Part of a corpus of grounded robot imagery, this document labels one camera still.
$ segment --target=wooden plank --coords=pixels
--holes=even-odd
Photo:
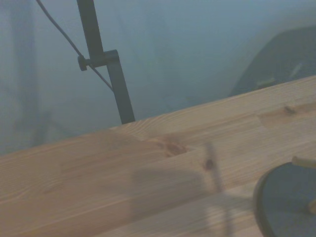
[[[111,130],[144,140],[166,133],[179,132],[184,128],[233,118],[241,114],[254,113],[273,106],[283,107],[293,101],[315,95],[315,88],[316,77],[313,76],[125,124]]]
[[[258,236],[231,194],[314,156],[315,79],[1,157],[0,237]]]

